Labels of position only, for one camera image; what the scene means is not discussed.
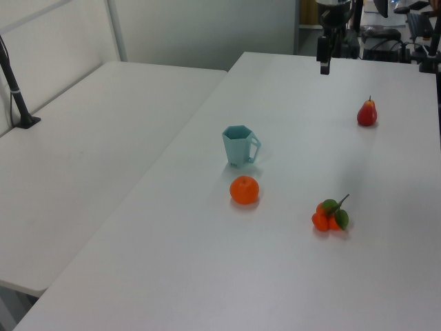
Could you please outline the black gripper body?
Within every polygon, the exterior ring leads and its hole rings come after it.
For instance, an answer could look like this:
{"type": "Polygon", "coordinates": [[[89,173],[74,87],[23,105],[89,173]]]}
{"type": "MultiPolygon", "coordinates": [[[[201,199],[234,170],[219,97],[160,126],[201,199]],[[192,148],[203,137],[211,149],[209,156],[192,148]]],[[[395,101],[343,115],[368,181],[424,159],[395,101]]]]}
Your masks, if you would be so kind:
{"type": "Polygon", "coordinates": [[[352,14],[351,3],[320,3],[319,24],[323,28],[323,35],[331,37],[333,33],[344,28],[352,14]]]}

